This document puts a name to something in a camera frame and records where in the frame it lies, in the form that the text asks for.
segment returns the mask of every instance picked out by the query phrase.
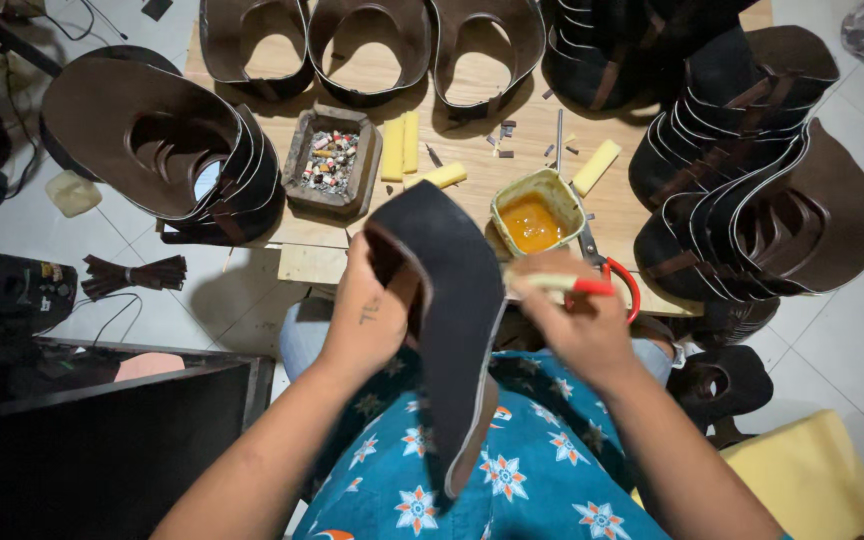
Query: ashtray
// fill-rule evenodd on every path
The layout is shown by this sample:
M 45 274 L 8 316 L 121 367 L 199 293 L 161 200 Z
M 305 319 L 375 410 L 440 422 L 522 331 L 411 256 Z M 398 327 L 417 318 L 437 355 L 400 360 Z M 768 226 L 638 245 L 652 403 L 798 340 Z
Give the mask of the ashtray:
M 324 150 L 328 146 L 315 148 L 316 143 L 322 143 L 322 133 L 328 134 L 330 138 L 336 133 L 340 139 L 345 135 L 358 137 L 354 159 L 346 156 L 350 141 L 328 141 L 336 147 L 335 162 L 340 157 L 351 161 L 351 170 L 344 171 L 347 174 L 343 178 L 344 184 L 340 185 L 343 188 L 341 192 L 329 192 L 335 191 L 334 183 L 332 189 L 329 186 L 329 182 L 335 180 L 329 172 L 320 173 L 318 166 L 315 172 L 306 169 L 310 162 L 321 159 L 314 156 L 314 152 L 331 152 Z M 321 104 L 304 110 L 295 124 L 292 146 L 282 170 L 282 186 L 290 206 L 342 220 L 366 215 L 376 183 L 381 151 L 382 135 L 364 112 Z

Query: yellow foam sheet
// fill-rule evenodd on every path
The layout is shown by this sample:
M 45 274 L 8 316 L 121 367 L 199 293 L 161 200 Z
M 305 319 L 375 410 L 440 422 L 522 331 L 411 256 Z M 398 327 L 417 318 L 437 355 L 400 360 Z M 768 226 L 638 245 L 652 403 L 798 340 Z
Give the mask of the yellow foam sheet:
M 864 465 L 835 411 L 787 423 L 721 456 L 796 540 L 864 533 Z M 638 492 L 632 497 L 642 505 Z

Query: jeans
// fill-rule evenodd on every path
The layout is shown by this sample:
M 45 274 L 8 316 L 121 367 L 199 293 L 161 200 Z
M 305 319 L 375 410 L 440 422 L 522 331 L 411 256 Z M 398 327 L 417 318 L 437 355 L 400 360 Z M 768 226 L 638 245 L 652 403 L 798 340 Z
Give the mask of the jeans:
M 333 307 L 332 300 L 311 297 L 300 300 L 286 311 L 278 336 L 278 351 L 290 382 L 294 382 L 299 374 L 312 365 L 322 351 Z M 672 372 L 672 358 L 644 337 L 632 338 L 631 350 L 664 387 Z M 682 349 L 677 347 L 676 354 L 681 355 Z

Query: white tile floor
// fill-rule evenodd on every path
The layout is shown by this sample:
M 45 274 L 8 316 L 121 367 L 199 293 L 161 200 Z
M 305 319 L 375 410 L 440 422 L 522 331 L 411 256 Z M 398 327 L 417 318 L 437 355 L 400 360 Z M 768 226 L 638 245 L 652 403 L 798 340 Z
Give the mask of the white tile floor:
M 127 43 L 150 47 L 179 68 L 185 65 L 196 0 L 176 1 L 159 22 L 140 13 L 138 3 L 93 1 L 128 36 L 127 41 L 101 18 L 96 19 L 94 34 L 81 41 L 69 41 L 44 20 L 36 20 L 22 34 L 64 63 L 106 43 Z M 854 3 L 773 0 L 775 24 L 808 28 L 828 43 L 836 57 L 842 81 L 826 95 L 817 115 L 864 169 L 864 66 L 845 53 L 838 39 L 840 21 Z M 47 5 L 73 35 L 89 24 L 89 15 L 78 0 L 47 0 Z M 29 73 L 31 85 L 28 95 L 19 96 L 19 103 L 23 109 L 28 104 L 34 108 L 46 79 L 33 70 L 23 73 Z M 0 115 L 6 125 L 15 125 L 3 88 L 0 80 Z M 18 126 L 10 134 L 21 148 L 15 160 L 20 168 L 30 149 L 23 148 Z M 6 172 L 12 167 L 7 165 Z M 306 292 L 277 280 L 278 251 L 236 249 L 223 273 L 228 249 L 163 245 L 151 231 L 151 217 L 101 185 L 103 200 L 97 209 L 66 219 L 42 189 L 58 172 L 54 161 L 46 159 L 22 194 L 0 207 L 0 252 L 73 264 L 81 273 L 87 254 L 129 265 L 182 254 L 189 265 L 180 292 L 133 289 L 143 300 L 138 318 L 134 319 L 138 311 L 134 304 L 105 329 L 102 339 L 275 353 L 286 307 Z M 128 301 L 86 305 L 54 334 L 94 338 Z M 775 395 L 761 410 L 739 418 L 738 427 L 747 433 L 765 432 L 812 411 L 832 408 L 845 420 L 864 460 L 864 274 L 834 294 L 783 300 L 774 320 L 749 344 L 768 366 Z M 276 391 L 281 391 L 284 374 L 276 373 L 276 378 L 280 380 Z

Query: wooden table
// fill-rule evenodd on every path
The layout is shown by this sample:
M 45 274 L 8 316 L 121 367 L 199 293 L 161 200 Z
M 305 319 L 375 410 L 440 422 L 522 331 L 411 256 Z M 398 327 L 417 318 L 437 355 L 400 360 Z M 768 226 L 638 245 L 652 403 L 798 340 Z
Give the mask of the wooden table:
M 747 30 L 763 28 L 772 24 L 772 8 L 769 0 L 762 0 L 742 13 L 742 24 Z M 296 51 L 302 50 L 302 37 L 294 28 L 282 25 L 284 17 L 275 12 L 258 13 L 277 28 L 277 34 L 259 41 L 251 54 L 246 71 L 252 77 L 282 77 L 294 72 L 302 63 Z M 358 30 L 367 28 L 368 32 Z M 446 92 L 455 102 L 472 103 L 487 99 L 504 88 L 509 80 L 508 65 L 511 49 L 504 32 L 498 26 L 485 21 L 475 21 L 467 26 L 469 39 L 460 42 L 459 61 L 452 83 Z M 346 21 L 325 51 L 324 69 L 330 77 L 349 87 L 363 92 L 390 88 L 399 78 L 400 67 L 393 50 L 398 36 L 391 20 L 379 13 L 363 13 Z M 333 47 L 344 59 L 331 57 Z M 257 115 L 259 124 L 279 153 L 282 161 L 292 143 L 296 119 L 300 112 L 320 103 L 347 108 L 330 96 L 315 80 L 306 92 L 280 103 L 268 103 L 238 92 L 227 85 L 211 79 L 202 58 L 199 45 L 199 27 L 195 25 L 189 43 L 185 76 L 206 87 L 233 104 L 245 103 Z M 496 83 L 495 88 L 483 87 L 483 82 Z M 660 315 L 691 316 L 702 313 L 702 304 L 671 297 L 665 292 L 642 281 L 633 257 L 633 241 L 639 233 L 649 212 L 639 203 L 629 186 L 628 170 L 633 153 L 639 146 L 654 114 L 655 106 L 640 110 L 622 110 L 611 113 L 596 113 L 563 104 L 553 95 L 547 100 L 543 94 L 548 84 L 541 68 L 535 68 L 530 77 L 514 95 L 511 103 L 502 108 L 495 117 L 459 124 L 450 121 L 442 103 L 436 98 L 431 75 L 409 88 L 390 103 L 375 108 L 363 109 L 381 131 L 384 122 L 406 111 L 419 114 L 418 171 L 432 168 L 426 153 L 426 144 L 435 149 L 442 162 L 462 162 L 468 171 L 468 179 L 444 190 L 459 204 L 485 232 L 496 248 L 500 260 L 510 259 L 489 225 L 490 203 L 498 190 L 511 181 L 540 169 L 555 161 L 555 154 L 544 156 L 546 148 L 556 139 L 556 117 L 564 109 L 563 136 L 575 134 L 576 139 L 568 144 L 579 151 L 573 154 L 562 152 L 562 176 L 570 178 L 592 156 L 606 139 L 622 147 L 622 153 L 608 168 L 605 175 L 585 196 L 585 211 L 595 215 L 589 222 L 600 252 L 617 260 L 633 271 L 642 291 L 642 312 Z M 503 150 L 513 150 L 514 158 L 493 156 L 493 147 L 486 141 L 492 134 L 498 139 L 498 124 L 504 120 L 515 120 L 512 137 L 502 141 Z M 375 182 L 369 211 L 402 192 L 402 184 Z M 246 247 L 275 248 L 282 250 L 279 278 L 315 284 L 336 284 L 346 266 L 345 248 L 349 247 L 349 235 L 357 233 L 365 219 L 352 223 L 338 223 L 320 217 L 303 215 L 286 207 L 281 220 L 269 233 L 254 240 Z

